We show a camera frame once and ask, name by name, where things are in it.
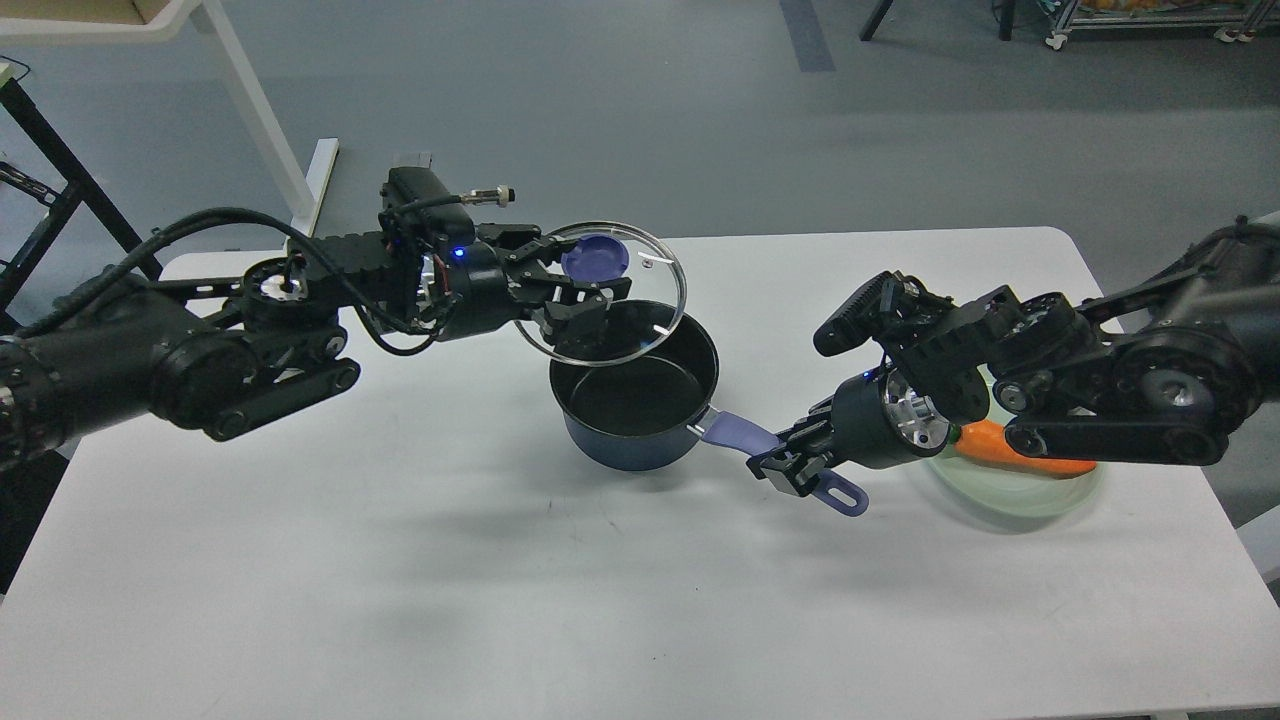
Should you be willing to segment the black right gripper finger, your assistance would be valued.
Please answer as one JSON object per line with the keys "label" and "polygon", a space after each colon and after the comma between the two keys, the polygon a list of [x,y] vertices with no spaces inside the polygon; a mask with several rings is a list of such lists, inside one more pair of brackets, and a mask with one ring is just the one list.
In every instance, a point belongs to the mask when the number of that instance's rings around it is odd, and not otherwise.
{"label": "black right gripper finger", "polygon": [[845,480],[826,466],[822,456],[792,452],[783,445],[750,456],[746,466],[758,480],[795,497],[808,497],[818,489],[829,489],[837,480]]}
{"label": "black right gripper finger", "polygon": [[813,443],[826,442],[833,429],[831,424],[831,411],[835,396],[828,396],[818,404],[810,406],[806,414],[799,418],[791,427],[778,430],[776,437],[781,443]]}

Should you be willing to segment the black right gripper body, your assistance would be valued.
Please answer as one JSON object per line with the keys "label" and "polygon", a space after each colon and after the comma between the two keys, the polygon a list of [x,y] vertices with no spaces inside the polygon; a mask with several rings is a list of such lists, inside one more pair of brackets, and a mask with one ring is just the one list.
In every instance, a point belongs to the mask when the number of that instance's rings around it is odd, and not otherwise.
{"label": "black right gripper body", "polygon": [[829,405],[833,465],[888,469],[933,457],[952,424],[931,397],[919,395],[896,368],[877,368],[841,383]]}

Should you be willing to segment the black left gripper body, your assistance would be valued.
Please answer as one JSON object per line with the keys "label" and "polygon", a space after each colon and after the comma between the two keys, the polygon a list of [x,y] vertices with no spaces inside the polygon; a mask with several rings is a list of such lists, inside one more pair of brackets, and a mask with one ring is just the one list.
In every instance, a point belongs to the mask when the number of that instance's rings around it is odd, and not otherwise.
{"label": "black left gripper body", "polygon": [[517,316],[508,277],[489,243],[442,241],[425,277],[425,320],[435,340],[448,342],[499,329]]}

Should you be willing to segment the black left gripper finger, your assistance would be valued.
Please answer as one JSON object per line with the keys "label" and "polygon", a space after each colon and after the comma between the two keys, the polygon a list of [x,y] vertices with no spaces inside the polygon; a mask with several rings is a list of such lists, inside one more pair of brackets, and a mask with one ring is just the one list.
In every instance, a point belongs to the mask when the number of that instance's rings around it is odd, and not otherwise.
{"label": "black left gripper finger", "polygon": [[628,297],[632,281],[573,283],[525,281],[512,288],[517,302],[517,332],[544,351],[599,351],[605,343],[613,301]]}
{"label": "black left gripper finger", "polygon": [[483,254],[486,272],[529,260],[547,265],[559,261],[567,252],[566,237],[544,234],[532,224],[483,223],[477,227],[477,240],[492,249]]}

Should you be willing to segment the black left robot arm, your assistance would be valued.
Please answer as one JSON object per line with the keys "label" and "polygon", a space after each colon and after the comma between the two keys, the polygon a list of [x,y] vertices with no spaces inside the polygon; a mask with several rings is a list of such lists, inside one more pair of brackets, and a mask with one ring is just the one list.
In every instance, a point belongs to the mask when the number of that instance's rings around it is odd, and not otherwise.
{"label": "black left robot arm", "polygon": [[[568,231],[476,224],[500,186],[452,193],[426,167],[396,167],[379,227],[307,237],[243,208],[189,214],[3,338],[3,468],[145,414],[228,441],[349,389],[343,307],[376,345],[394,331],[431,345],[532,322],[553,348],[605,325],[631,290],[596,270]],[[285,252],[241,277],[148,281],[136,268],[178,240],[223,225],[284,231]]]}

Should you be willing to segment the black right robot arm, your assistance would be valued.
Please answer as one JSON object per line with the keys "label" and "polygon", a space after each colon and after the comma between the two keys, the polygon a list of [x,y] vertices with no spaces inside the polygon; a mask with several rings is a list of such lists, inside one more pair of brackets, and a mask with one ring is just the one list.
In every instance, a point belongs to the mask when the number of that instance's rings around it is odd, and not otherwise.
{"label": "black right robot arm", "polygon": [[838,489],[858,515],[867,495],[837,465],[933,457],[992,404],[1019,460],[1215,464],[1277,400],[1277,251],[1275,220],[1238,217],[1147,282],[1078,305],[1007,286],[957,305],[882,272],[813,338],[824,356],[873,341],[879,365],[768,434],[748,468],[799,497]]}

